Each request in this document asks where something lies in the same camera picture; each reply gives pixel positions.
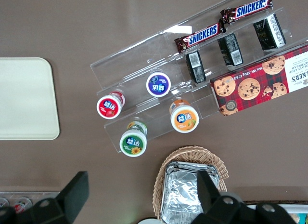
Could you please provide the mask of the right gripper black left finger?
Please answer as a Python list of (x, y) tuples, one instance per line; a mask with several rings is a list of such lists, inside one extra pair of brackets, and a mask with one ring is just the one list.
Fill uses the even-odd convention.
[(89, 176), (78, 172), (55, 198), (46, 198), (18, 214), (19, 224), (72, 224), (89, 198)]

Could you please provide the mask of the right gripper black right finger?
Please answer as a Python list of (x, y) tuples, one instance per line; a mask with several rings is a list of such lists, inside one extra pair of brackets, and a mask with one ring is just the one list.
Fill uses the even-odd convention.
[(197, 173), (197, 192), (203, 212), (193, 224), (254, 224), (255, 211), (230, 192), (220, 192), (207, 172)]

